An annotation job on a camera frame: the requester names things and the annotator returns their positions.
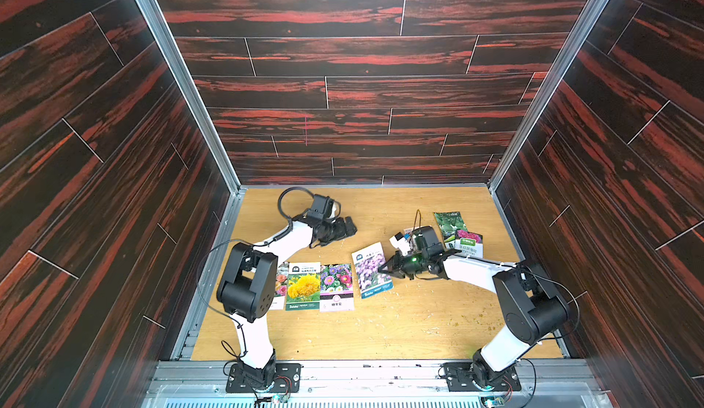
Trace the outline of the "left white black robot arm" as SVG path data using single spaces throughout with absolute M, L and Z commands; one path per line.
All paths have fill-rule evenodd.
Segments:
M 304 248 L 326 246 L 357 234 L 350 217 L 323 220 L 302 216 L 263 242 L 232 248 L 216 288 L 216 299 L 238 331 L 238 363 L 244 371 L 272 373 L 276 362 L 267 313 L 275 297 L 279 264 Z

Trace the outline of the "yellow marigold seed packet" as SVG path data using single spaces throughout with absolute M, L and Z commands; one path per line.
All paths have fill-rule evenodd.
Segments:
M 291 263 L 285 298 L 286 311 L 319 310 L 321 293 L 321 264 Z

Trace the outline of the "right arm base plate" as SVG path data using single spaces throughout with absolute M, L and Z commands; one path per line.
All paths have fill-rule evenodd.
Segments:
M 513 393 L 522 390 L 522 384 L 514 366 L 504 371 L 493 371 L 483 362 L 477 364 L 472 361 L 446 362 L 440 366 L 438 376 L 445 380 L 451 393 L 461 391 Z

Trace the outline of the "purple flower seed packet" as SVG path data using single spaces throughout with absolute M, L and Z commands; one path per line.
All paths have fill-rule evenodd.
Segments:
M 381 242 L 361 248 L 351 257 L 362 299 L 392 290 L 392 277 L 378 272 L 378 268 L 386 261 Z

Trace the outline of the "multicolour flower seed packet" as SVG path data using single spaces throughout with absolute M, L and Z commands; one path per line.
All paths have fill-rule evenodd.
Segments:
M 280 262 L 275 276 L 274 298 L 269 310 L 283 310 L 285 308 L 288 291 L 289 262 Z

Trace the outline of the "pink aster seed packet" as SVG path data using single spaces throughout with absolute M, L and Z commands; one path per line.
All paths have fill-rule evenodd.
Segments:
M 354 287 L 350 264 L 324 265 L 321 270 L 320 311 L 354 310 Z

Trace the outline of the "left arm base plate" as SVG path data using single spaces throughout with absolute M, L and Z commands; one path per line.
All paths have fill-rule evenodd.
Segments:
M 241 362 L 233 363 L 227 375 L 226 393 L 298 393 L 302 365 L 275 362 L 255 369 Z

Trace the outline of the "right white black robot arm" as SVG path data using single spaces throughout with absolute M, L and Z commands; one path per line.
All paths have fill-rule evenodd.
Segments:
M 537 265 L 465 255 L 446 248 L 430 226 L 408 236 L 398 233 L 390 243 L 395 253 L 379 266 L 379 273 L 409 280 L 430 273 L 436 279 L 460 281 L 496 294 L 504 327 L 475 352 L 469 364 L 470 380 L 480 391 L 491 390 L 511 376 L 526 352 L 570 318 L 560 285 Z

